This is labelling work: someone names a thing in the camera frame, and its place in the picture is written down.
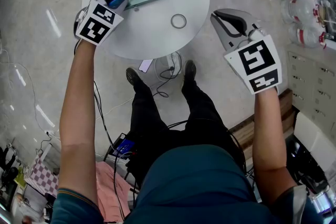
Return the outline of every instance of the pink cloth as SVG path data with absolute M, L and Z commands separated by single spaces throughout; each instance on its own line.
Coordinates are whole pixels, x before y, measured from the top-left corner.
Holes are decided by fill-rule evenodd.
M 107 163 L 96 163 L 98 206 L 104 222 L 122 222 L 119 202 L 114 192 L 113 172 L 114 169 Z M 131 186 L 118 173 L 116 173 L 115 184 L 126 217 L 130 213 L 127 197 Z

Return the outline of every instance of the shirt sleeve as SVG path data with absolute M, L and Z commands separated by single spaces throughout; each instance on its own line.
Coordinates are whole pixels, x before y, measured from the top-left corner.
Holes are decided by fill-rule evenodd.
M 286 190 L 276 200 L 271 207 L 272 213 L 278 216 L 285 223 L 322 224 L 323 218 L 317 213 L 312 201 L 308 197 L 304 205 L 303 212 L 301 211 L 301 214 L 297 213 L 298 209 L 295 203 L 298 199 L 295 199 L 295 188 L 298 187 Z
M 51 224 L 103 224 L 99 208 L 88 198 L 70 189 L 59 189 Z

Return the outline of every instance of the black shoe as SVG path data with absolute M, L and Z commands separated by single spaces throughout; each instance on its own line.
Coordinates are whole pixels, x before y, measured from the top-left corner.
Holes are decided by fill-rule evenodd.
M 184 81 L 194 81 L 196 76 L 196 65 L 193 60 L 188 60 L 184 68 Z
M 133 86 L 137 82 L 141 81 L 138 73 L 131 67 L 126 69 L 126 78 L 127 78 L 128 82 L 131 83 Z

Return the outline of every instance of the round white table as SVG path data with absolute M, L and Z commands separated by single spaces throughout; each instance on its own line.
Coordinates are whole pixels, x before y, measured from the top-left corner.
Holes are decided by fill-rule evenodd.
M 90 0 L 82 0 L 86 7 Z M 199 32 L 209 10 L 210 0 L 157 0 L 124 11 L 124 21 L 104 41 L 108 53 L 129 59 L 154 59 L 169 55 L 187 45 Z M 171 18 L 182 14 L 187 24 L 174 28 Z

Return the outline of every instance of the plastic bottle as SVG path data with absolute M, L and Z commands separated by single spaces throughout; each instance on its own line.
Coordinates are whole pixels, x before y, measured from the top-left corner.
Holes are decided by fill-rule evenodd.
M 281 15 L 285 23 L 292 22 L 311 25 L 319 16 L 319 5 L 305 0 L 284 0 L 281 2 Z
M 325 32 L 321 33 L 316 28 L 293 24 L 290 26 L 288 33 L 289 39 L 302 47 L 317 48 L 325 46 Z

